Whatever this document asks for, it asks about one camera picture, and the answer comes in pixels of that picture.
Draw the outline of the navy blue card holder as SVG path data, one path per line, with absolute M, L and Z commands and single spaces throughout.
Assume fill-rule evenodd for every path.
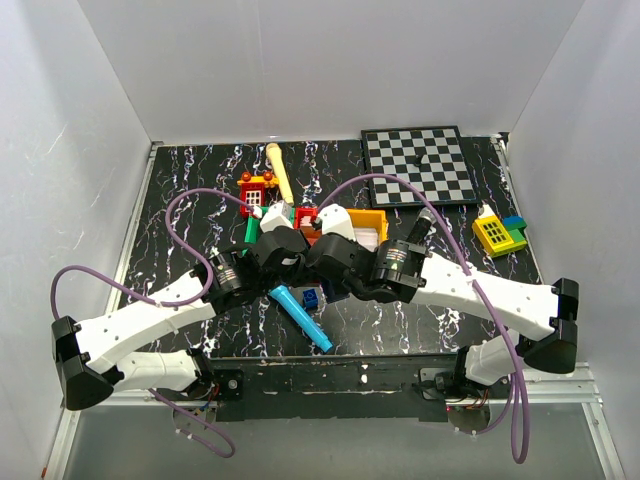
M 349 290 L 341 284 L 336 284 L 335 282 L 323 279 L 321 281 L 321 287 L 325 296 L 325 301 L 330 303 L 335 303 L 346 299 L 349 297 Z

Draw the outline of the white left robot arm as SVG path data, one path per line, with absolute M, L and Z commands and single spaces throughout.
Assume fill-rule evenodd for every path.
M 202 351 L 143 351 L 143 346 L 190 324 L 252 303 L 269 290 L 303 275 L 310 245 L 303 234 L 279 226 L 255 244 L 236 244 L 197 264 L 152 295 L 103 316 L 52 324 L 54 360 L 64 405 L 95 406 L 113 393 L 166 389 L 189 399 L 229 394 L 236 370 L 215 371 Z

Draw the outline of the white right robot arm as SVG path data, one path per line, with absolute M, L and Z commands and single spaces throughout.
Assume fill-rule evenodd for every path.
M 462 267 L 406 241 L 387 240 L 370 251 L 338 234 L 321 236 L 306 266 L 362 301 L 447 307 L 494 322 L 496 338 L 460 348 L 454 368 L 423 382 L 423 389 L 463 397 L 523 366 L 551 374 L 575 369 L 579 285 L 573 280 L 525 284 Z

